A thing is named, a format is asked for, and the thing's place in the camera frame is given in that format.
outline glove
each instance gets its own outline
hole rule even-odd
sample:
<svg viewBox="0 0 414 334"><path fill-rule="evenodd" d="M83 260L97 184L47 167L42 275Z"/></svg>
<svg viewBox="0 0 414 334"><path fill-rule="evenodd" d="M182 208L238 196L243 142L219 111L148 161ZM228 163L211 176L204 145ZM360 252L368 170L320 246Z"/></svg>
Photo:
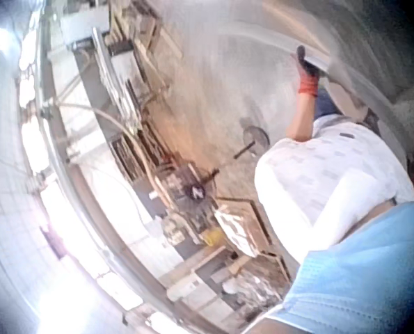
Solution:
<svg viewBox="0 0 414 334"><path fill-rule="evenodd" d="M300 45L296 49L296 65L300 76L300 85L298 93L311 94L317 96L319 69L311 63L304 60L305 49Z"/></svg>

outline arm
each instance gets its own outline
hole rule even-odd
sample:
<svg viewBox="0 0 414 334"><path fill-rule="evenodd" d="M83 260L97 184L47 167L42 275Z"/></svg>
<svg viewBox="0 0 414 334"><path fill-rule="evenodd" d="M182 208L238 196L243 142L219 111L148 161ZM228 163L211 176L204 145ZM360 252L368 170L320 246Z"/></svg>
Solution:
<svg viewBox="0 0 414 334"><path fill-rule="evenodd" d="M296 50L296 63L301 83L295 116L286 131L286 137L304 142L312 138L315 100L317 98L319 70L304 60L303 46Z"/></svg>
<svg viewBox="0 0 414 334"><path fill-rule="evenodd" d="M307 93L298 94L296 113L285 134L287 138L301 143L312 138L315 100L316 97L314 95Z"/></svg>

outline red glove cuff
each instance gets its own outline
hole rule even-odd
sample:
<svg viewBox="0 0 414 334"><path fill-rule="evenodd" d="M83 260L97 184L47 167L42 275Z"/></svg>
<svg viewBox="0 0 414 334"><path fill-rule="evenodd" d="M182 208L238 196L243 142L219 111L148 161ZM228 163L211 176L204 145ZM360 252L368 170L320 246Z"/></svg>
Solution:
<svg viewBox="0 0 414 334"><path fill-rule="evenodd" d="M310 94L317 96L318 92L318 78L304 77L301 78L298 93Z"/></svg>

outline blue cloth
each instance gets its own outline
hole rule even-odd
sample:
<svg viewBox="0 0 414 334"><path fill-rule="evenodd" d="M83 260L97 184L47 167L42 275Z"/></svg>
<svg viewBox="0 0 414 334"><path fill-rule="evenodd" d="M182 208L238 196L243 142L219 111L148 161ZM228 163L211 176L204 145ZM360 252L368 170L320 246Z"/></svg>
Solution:
<svg viewBox="0 0 414 334"><path fill-rule="evenodd" d="M327 91L324 88L318 89L313 120L333 114L342 115L341 111L337 108L337 106L335 106Z"/></svg>
<svg viewBox="0 0 414 334"><path fill-rule="evenodd" d="M414 313L414 202L311 252L265 317L312 333L395 333Z"/></svg>

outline white shirt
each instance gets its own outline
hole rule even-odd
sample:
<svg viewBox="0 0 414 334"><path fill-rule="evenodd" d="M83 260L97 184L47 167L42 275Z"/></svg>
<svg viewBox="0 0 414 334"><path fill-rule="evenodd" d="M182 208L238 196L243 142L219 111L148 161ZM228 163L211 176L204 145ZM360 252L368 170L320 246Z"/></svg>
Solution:
<svg viewBox="0 0 414 334"><path fill-rule="evenodd" d="M337 115L315 121L305 143L278 141L259 160L255 186L274 232L300 263L385 200L414 201L411 180L383 140Z"/></svg>

